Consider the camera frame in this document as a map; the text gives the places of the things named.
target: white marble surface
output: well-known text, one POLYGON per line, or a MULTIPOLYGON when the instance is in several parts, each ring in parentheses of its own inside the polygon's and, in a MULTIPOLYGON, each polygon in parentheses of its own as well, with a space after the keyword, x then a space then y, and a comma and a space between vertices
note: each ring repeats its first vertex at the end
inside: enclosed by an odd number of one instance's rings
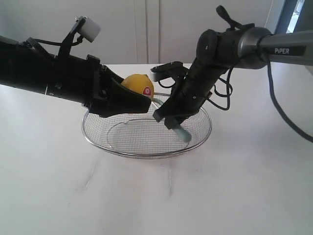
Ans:
MULTIPOLYGON (((110 66, 123 77, 151 67, 110 66)), ((313 134, 313 76, 275 64, 273 77, 286 113, 313 134)), ((85 141, 80 104, 1 86, 0 234, 312 234, 313 144, 276 112, 266 69, 236 69, 231 82, 230 111, 204 105, 208 141, 153 161, 85 141)))

